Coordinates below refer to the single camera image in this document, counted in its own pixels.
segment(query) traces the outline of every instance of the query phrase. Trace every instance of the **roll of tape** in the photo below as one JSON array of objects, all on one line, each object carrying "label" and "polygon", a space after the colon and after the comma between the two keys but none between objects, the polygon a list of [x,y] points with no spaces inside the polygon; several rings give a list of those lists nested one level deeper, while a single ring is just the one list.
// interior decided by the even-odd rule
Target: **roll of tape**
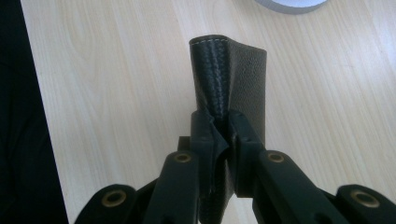
[{"label": "roll of tape", "polygon": [[317,9],[327,0],[256,0],[256,2],[276,12],[303,14]]}]

